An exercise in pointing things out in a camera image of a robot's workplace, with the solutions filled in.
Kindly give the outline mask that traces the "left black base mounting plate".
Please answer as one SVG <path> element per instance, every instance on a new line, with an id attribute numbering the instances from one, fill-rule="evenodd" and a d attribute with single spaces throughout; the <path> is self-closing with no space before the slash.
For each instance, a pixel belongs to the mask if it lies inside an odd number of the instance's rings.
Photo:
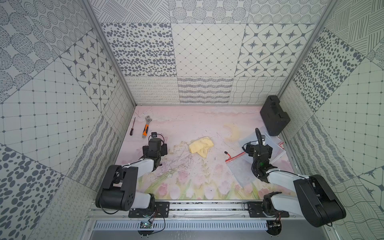
<path id="1" fill-rule="evenodd" d="M 153 207 L 148 209 L 131 209 L 129 211 L 129 218 L 168 218 L 170 211 L 170 202 L 155 202 Z"/>

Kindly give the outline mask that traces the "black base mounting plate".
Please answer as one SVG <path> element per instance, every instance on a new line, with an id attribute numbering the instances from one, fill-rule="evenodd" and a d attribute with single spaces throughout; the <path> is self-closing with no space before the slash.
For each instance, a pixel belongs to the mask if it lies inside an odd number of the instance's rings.
<path id="1" fill-rule="evenodd" d="M 290 216 L 288 212 L 278 211 L 271 204 L 263 202 L 246 202 L 244 208 L 248 211 L 250 218 L 288 218 Z"/>
<path id="2" fill-rule="evenodd" d="M 168 218 L 170 211 L 170 202 L 155 202 L 153 207 L 148 209 L 131 209 L 129 211 L 129 218 Z"/>

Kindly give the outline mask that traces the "yellow microfiber cloth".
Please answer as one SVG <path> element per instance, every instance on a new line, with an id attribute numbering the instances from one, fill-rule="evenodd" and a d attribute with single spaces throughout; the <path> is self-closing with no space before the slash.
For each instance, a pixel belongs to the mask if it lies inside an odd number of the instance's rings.
<path id="1" fill-rule="evenodd" d="M 197 153 L 205 159 L 208 156 L 209 149 L 213 146 L 214 143 L 209 137 L 203 137 L 192 142 L 189 145 L 189 150 L 192 154 Z"/>

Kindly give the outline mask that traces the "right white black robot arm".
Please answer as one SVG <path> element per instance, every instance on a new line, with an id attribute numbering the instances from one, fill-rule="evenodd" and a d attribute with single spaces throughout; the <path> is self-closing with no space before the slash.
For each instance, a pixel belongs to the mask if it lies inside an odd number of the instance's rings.
<path id="1" fill-rule="evenodd" d="M 256 141 L 243 146 L 246 154 L 253 158 L 251 171 L 262 182 L 288 189 L 296 196 L 272 192 L 263 197 L 263 213 L 279 221 L 283 212 L 303 216 L 314 227 L 331 226 L 342 220 L 347 212 L 325 178 L 321 175 L 299 175 L 281 170 L 270 163 L 272 147 L 264 142 L 259 129 L 255 129 Z"/>

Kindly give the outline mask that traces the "aluminium mounting rail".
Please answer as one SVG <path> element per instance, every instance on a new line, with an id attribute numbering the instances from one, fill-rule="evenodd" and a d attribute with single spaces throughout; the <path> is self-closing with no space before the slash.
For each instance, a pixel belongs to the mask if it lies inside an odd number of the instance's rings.
<path id="1" fill-rule="evenodd" d="M 179 201 L 179 200 L 159 200 L 156 202 L 170 202 L 169 217 L 166 220 L 239 220 L 249 219 L 249 213 L 244 208 L 246 202 L 263 202 L 261 200 L 218 200 L 218 201 Z M 148 220 L 149 218 L 129 218 L 129 211 L 119 211 L 115 214 L 112 210 L 99 209 L 92 204 L 86 220 L 125 220 L 140 219 Z M 255 220 L 273 220 L 275 218 L 251 218 Z"/>

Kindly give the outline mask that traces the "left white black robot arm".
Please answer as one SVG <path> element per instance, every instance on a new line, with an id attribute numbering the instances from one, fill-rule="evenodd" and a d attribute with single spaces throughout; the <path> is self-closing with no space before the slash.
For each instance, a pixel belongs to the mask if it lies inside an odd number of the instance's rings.
<path id="1" fill-rule="evenodd" d="M 148 144 L 143 146 L 143 156 L 127 165 L 108 167 L 95 205 L 108 215 L 119 211 L 138 210 L 144 216 L 155 213 L 155 197 L 137 191 L 140 177 L 155 171 L 161 166 L 161 158 L 168 154 L 165 138 L 156 132 L 151 133 Z"/>

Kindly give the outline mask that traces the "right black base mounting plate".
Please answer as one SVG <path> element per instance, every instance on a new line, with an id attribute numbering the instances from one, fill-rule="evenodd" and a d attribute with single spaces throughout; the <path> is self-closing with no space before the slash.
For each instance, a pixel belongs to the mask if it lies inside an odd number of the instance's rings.
<path id="1" fill-rule="evenodd" d="M 246 202 L 244 208 L 248 211 L 250 218 L 288 218 L 290 216 L 288 212 L 278 211 L 271 204 L 263 202 Z"/>

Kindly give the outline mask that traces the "dark slim screwdriver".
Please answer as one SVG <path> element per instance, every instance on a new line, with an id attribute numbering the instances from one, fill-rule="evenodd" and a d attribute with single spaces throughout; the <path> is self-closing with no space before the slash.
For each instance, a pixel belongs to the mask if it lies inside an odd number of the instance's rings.
<path id="1" fill-rule="evenodd" d="M 134 121 L 133 121 L 132 126 L 131 126 L 131 130 L 130 130 L 130 133 L 129 133 L 130 136 L 133 135 L 133 132 L 134 132 L 134 126 L 135 126 L 135 121 L 136 121 L 136 117 L 134 117 Z"/>

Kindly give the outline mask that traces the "orange handled adjustable wrench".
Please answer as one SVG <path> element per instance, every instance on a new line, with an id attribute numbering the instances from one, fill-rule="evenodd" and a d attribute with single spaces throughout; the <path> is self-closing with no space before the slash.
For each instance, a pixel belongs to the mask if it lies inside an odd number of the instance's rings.
<path id="1" fill-rule="evenodd" d="M 146 120 L 146 124 L 145 124 L 145 127 L 144 127 L 144 130 L 143 130 L 143 133 L 142 133 L 142 138 L 145 139 L 148 135 L 148 130 L 149 130 L 149 125 L 152 121 L 152 118 L 150 116 L 146 116 L 145 117 L 145 120 Z"/>

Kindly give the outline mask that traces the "clear mesh document bag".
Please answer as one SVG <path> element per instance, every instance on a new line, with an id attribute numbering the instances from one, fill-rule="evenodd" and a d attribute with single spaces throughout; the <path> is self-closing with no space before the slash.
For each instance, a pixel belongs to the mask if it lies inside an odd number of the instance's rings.
<path id="1" fill-rule="evenodd" d="M 231 156 L 225 151 L 225 154 L 228 156 L 225 163 L 242 188 L 257 180 L 257 177 L 252 172 L 253 159 L 247 153 L 242 152 Z"/>
<path id="2" fill-rule="evenodd" d="M 270 158 L 270 163 L 275 164 L 283 155 L 286 154 L 285 149 L 283 148 L 283 141 L 279 137 L 271 137 L 268 134 L 266 127 L 261 127 L 260 132 L 263 138 L 263 144 L 269 145 L 273 148 L 272 156 Z M 248 142 L 251 142 L 253 145 L 257 145 L 257 136 L 255 132 L 250 133 L 246 137 L 243 137 L 238 141 L 240 147 L 246 145 Z"/>

